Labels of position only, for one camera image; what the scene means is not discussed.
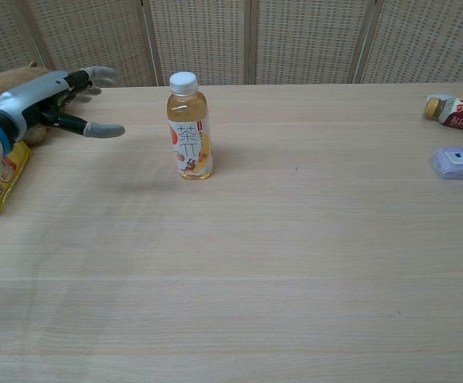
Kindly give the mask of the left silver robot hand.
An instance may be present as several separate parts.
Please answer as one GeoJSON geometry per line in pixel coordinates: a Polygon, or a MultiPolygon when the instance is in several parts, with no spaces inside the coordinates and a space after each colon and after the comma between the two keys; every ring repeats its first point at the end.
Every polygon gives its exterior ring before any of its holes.
{"type": "Polygon", "coordinates": [[[94,89],[116,77],[116,71],[104,66],[90,66],[68,73],[51,71],[0,95],[0,114],[14,123],[18,139],[37,124],[61,128],[92,138],[122,136],[119,124],[98,124],[63,112],[63,108],[88,89],[94,89]]]}

